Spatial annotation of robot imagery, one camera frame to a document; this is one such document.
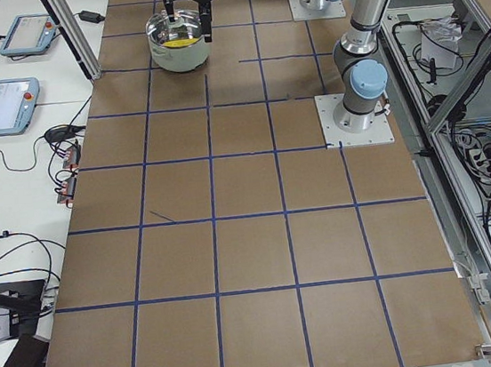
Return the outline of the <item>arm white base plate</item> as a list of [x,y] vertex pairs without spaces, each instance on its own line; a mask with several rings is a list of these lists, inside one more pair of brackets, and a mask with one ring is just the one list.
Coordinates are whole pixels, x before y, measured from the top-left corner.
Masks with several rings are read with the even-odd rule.
[[338,19],[345,18],[342,1],[328,0],[288,0],[293,20]]
[[325,146],[331,148],[367,147],[394,143],[395,138],[385,114],[355,115],[344,107],[343,94],[327,94],[314,98]]

